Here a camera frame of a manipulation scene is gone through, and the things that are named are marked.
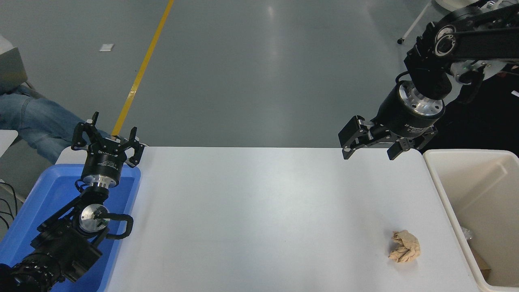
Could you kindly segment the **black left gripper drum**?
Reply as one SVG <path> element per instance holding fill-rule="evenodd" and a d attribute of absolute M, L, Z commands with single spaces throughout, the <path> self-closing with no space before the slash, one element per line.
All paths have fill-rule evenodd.
<path fill-rule="evenodd" d="M 121 142 L 106 138 L 91 142 L 88 146 L 81 181 L 93 182 L 101 178 L 109 182 L 119 182 L 125 160 Z"/>

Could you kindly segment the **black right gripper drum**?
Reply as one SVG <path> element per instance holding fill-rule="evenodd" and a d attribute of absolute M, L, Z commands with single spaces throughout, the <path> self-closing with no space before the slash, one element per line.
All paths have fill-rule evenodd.
<path fill-rule="evenodd" d="M 413 83 L 397 83 L 371 122 L 395 135 L 416 138 L 443 115 L 443 101 L 427 98 Z"/>

